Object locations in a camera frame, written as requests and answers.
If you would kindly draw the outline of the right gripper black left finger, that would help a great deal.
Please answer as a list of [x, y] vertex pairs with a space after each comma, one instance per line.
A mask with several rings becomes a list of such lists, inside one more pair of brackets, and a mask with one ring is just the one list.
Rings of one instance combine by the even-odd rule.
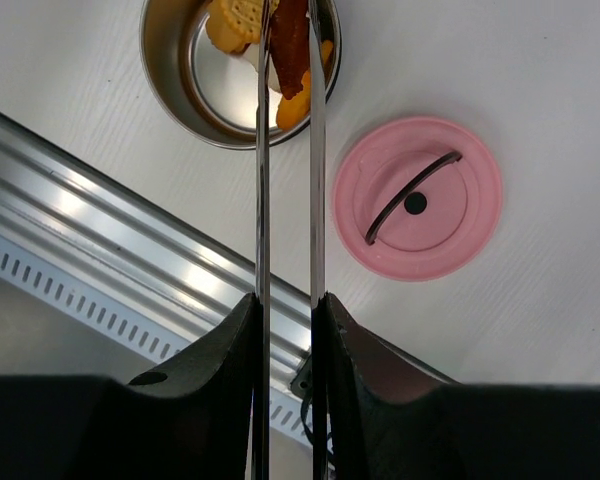
[[0, 479], [240, 479], [259, 305], [122, 384], [0, 376]]

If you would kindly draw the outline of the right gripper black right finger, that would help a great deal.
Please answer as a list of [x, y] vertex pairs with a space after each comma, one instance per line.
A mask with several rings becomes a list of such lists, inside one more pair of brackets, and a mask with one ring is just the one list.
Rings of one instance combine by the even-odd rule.
[[325, 299], [341, 479], [600, 479], [600, 386], [446, 382]]

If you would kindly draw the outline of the pink round lid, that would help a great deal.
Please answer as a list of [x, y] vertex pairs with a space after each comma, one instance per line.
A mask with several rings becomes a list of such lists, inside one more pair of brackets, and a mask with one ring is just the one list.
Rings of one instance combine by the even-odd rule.
[[332, 213], [368, 270], [426, 281], [466, 265], [495, 232], [499, 166], [472, 132], [434, 117], [401, 118], [357, 141], [333, 184]]

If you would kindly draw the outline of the red-brown shrimp food piece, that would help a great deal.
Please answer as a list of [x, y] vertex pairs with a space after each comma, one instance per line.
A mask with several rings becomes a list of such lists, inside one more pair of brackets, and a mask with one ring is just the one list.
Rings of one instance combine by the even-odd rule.
[[307, 0], [281, 0], [270, 27], [270, 55], [282, 96], [290, 100], [302, 90], [309, 69]]

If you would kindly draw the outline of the metal tongs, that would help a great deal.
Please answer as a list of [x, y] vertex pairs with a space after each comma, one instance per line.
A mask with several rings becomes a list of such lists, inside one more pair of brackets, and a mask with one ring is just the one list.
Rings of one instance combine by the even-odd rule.
[[[269, 90], [267, 86], [270, 47], [269, 6], [262, 14], [259, 42], [258, 106], [256, 112], [256, 262], [255, 294], [259, 302], [256, 347], [258, 373], [253, 393], [251, 477], [269, 477], [270, 421], [270, 140]], [[321, 340], [321, 304], [325, 285], [325, 177], [326, 177], [326, 86], [321, 58], [318, 7], [308, 3], [309, 57], [311, 68], [310, 108], [310, 305], [312, 360], [312, 432], [314, 479], [328, 477], [327, 380], [319, 363], [326, 358]]]

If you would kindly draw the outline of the round steel lunch box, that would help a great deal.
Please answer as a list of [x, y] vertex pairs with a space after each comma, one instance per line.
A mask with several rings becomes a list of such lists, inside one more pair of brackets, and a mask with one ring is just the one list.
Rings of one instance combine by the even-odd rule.
[[[252, 149], [256, 143], [259, 43], [241, 54], [216, 49], [206, 33], [211, 1], [148, 1], [141, 23], [141, 53], [149, 82], [166, 111], [184, 128], [215, 146]], [[282, 95], [269, 61], [270, 142], [280, 144], [309, 123], [309, 113], [291, 130], [276, 125]]]

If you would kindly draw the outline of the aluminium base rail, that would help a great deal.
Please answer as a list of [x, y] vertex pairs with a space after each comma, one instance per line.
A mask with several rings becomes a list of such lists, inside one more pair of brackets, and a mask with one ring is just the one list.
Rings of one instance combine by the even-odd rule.
[[0, 214], [81, 234], [109, 252], [123, 251], [134, 236], [145, 235], [144, 262], [156, 260], [159, 244], [177, 235], [213, 240], [2, 113]]

